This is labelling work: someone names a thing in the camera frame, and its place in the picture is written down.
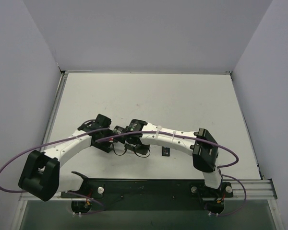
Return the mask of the black remote control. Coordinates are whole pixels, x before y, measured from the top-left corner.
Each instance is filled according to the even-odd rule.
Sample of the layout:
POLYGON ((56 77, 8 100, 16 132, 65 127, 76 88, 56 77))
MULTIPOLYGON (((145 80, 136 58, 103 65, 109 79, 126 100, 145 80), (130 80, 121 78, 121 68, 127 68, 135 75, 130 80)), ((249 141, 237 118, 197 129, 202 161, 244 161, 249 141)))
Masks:
POLYGON ((163 157, 169 157, 170 156, 170 148, 162 147, 162 156, 163 157))

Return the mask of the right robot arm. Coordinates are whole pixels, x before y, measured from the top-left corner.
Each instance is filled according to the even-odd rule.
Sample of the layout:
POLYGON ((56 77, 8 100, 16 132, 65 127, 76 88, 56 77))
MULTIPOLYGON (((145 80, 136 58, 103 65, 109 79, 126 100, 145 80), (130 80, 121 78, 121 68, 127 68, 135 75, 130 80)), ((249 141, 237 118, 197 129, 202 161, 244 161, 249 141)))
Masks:
POLYGON ((206 129, 177 131, 133 119, 125 128, 115 126, 113 134, 118 136, 115 140, 130 145, 131 150, 156 145, 186 153, 192 156, 194 168, 203 173, 205 186, 212 189, 221 186, 221 171, 216 165, 217 142, 206 129))

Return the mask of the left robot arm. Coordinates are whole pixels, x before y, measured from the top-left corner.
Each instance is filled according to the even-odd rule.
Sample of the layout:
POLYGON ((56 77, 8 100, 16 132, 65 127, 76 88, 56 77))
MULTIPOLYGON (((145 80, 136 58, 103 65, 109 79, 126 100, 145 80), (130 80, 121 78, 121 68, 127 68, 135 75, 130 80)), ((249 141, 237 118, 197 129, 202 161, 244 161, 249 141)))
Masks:
POLYGON ((110 118, 98 114, 95 120, 83 123, 62 143, 55 141, 52 148, 30 152, 18 182, 19 187, 42 201, 50 200, 57 192, 72 191, 78 197, 87 195, 89 185, 84 182, 86 176, 75 171, 61 175, 60 169, 76 154, 91 146, 110 152, 109 144, 96 143, 97 139, 111 134, 110 124, 110 118))

